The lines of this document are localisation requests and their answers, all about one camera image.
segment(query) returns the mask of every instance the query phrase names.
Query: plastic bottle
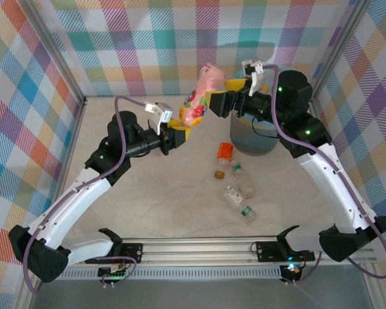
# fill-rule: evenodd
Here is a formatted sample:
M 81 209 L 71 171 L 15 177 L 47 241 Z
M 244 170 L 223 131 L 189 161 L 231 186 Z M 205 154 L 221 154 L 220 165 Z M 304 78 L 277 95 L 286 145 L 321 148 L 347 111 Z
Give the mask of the plastic bottle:
M 231 208 L 233 208 L 234 211 L 239 212 L 248 223 L 254 221 L 256 212 L 247 204 L 245 198 L 243 198 L 243 196 L 241 196 L 229 183 L 225 186 L 223 198 Z
M 242 168 L 237 159 L 232 160 L 230 166 L 232 167 L 234 180 L 236 181 L 241 194 L 246 199 L 253 198 L 256 190 L 249 174 Z
M 219 151 L 217 152 L 216 168 L 214 176 L 217 179 L 223 179 L 225 177 L 226 170 L 232 159 L 233 145 L 229 143 L 221 143 Z

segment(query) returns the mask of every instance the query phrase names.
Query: cork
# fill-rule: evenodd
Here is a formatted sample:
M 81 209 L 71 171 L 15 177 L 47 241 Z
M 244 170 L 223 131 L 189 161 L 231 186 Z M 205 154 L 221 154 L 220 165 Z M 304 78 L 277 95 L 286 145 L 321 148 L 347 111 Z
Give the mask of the cork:
M 222 171 L 216 171 L 214 172 L 214 176 L 217 178 L 217 179 L 223 179 L 225 177 L 225 172 L 222 172 Z

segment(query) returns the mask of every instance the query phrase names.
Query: plaid backdrop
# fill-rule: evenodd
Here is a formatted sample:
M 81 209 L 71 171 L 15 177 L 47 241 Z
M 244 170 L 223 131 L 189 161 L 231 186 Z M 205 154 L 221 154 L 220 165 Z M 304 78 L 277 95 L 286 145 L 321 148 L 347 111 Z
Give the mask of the plaid backdrop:
M 256 55 L 309 73 L 341 2 L 53 0 L 51 14 L 35 0 L 83 92 L 98 96 L 190 93 L 206 62 L 233 77 Z
M 21 274 L 8 231 L 50 206 L 77 112 L 16 0 L 0 0 L 0 308 Z
M 386 216 L 386 0 L 372 2 L 317 107 L 352 181 Z
M 318 66 L 316 67 L 316 70 L 312 76 L 311 84 L 315 85 L 317 79 L 319 78 L 320 74 L 322 73 L 323 66 L 326 63 L 326 61 L 329 59 L 331 52 L 335 48 L 335 44 L 338 42 L 340 36 L 342 35 L 342 30 L 346 23 L 348 22 L 353 9 L 355 8 L 356 4 L 359 2 L 359 0 L 349 0 L 349 4 L 346 6 L 345 11 L 343 12 L 342 18 L 340 18 L 337 27 L 335 29 L 335 32 L 333 32 L 332 38 L 330 39 L 329 43 L 326 46 L 326 50 L 318 63 Z

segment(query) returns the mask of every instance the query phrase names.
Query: clear container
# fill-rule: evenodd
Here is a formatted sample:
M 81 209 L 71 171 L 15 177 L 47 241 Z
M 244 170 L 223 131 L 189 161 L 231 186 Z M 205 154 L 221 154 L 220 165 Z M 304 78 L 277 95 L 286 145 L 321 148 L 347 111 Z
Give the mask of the clear container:
M 248 223 L 251 223 L 256 218 L 256 212 L 248 205 L 243 196 L 233 188 L 229 183 L 225 185 L 223 198 L 229 206 L 239 213 Z
M 250 156 L 269 153 L 279 141 L 273 124 L 258 122 L 247 114 L 238 118 L 236 112 L 230 114 L 230 139 L 237 150 Z
M 287 66 L 279 65 L 280 72 L 293 70 Z M 263 85 L 260 92 L 271 95 L 271 87 L 273 86 L 273 78 L 275 72 L 273 70 L 264 70 Z M 244 77 L 243 70 L 237 72 L 235 79 Z M 277 136 L 275 126 L 267 121 L 258 122 L 253 121 L 251 115 L 245 114 L 241 118 L 237 118 L 236 112 L 230 114 L 230 139 L 234 147 L 241 153 L 250 156 L 262 156 L 269 153 L 276 146 L 279 139 Z
M 217 179 L 223 179 L 225 177 L 225 174 L 227 173 L 227 170 L 229 170 L 229 162 L 220 163 L 220 161 L 217 161 L 216 167 L 214 169 L 214 176 Z
M 250 175 L 242 168 L 240 162 L 236 159 L 230 162 L 230 166 L 232 167 L 234 180 L 239 187 L 240 193 L 246 199 L 253 198 L 256 190 Z

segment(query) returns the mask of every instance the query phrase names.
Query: orange bottle cap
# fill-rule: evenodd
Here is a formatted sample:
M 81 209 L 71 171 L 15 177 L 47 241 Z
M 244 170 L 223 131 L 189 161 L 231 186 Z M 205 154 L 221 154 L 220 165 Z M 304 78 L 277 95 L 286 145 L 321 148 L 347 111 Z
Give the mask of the orange bottle cap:
M 270 90 L 270 88 L 267 87 L 266 85 L 263 85 L 263 86 L 262 86 L 262 91 L 263 91 L 263 92 L 269 92 L 269 90 Z
M 232 159 L 233 145 L 229 143 L 221 143 L 219 146 L 219 152 L 217 158 L 223 158 L 226 160 Z

